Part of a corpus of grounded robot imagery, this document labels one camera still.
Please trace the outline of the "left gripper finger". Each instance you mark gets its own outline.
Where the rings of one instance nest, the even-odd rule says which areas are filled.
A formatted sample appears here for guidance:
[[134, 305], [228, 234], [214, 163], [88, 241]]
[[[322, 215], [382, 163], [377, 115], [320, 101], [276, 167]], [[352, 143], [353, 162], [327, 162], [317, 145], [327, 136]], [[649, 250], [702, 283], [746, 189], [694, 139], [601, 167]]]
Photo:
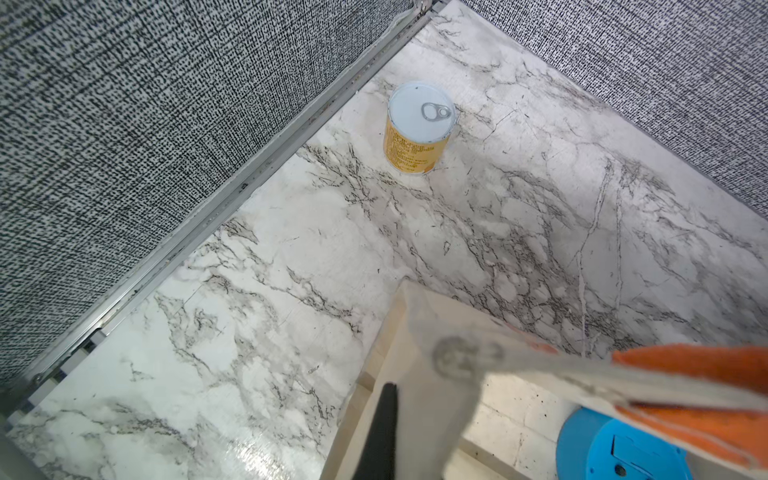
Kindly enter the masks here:
[[396, 473], [398, 387], [383, 385], [353, 480], [393, 480]]

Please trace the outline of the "cream canvas bag orange handles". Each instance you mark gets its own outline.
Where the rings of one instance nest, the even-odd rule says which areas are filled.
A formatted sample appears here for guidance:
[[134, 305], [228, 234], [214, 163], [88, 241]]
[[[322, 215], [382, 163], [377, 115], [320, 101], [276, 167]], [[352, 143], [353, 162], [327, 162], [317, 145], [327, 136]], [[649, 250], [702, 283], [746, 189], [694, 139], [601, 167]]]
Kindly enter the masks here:
[[405, 280], [324, 478], [352, 479], [388, 382], [399, 401], [394, 479], [559, 479], [558, 436], [580, 408], [681, 448], [692, 479], [767, 475], [762, 347], [680, 344], [584, 358]]

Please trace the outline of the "bright blue plastic clock stand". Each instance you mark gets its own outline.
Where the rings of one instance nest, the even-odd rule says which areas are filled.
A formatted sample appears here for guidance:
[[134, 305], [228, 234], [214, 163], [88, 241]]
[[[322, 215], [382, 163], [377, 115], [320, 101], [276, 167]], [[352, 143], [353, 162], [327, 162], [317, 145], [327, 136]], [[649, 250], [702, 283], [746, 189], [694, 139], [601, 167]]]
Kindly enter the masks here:
[[560, 480], [690, 480], [686, 455], [651, 434], [580, 408], [560, 430], [556, 472]]

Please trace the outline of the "yellow can white lid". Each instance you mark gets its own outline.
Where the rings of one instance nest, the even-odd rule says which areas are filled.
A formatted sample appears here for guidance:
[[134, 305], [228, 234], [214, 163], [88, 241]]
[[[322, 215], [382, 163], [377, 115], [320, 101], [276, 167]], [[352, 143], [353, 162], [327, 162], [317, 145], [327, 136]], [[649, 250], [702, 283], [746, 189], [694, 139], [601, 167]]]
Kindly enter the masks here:
[[384, 153], [406, 174], [425, 174], [439, 162], [457, 123], [450, 96], [423, 81], [400, 85], [387, 104]]

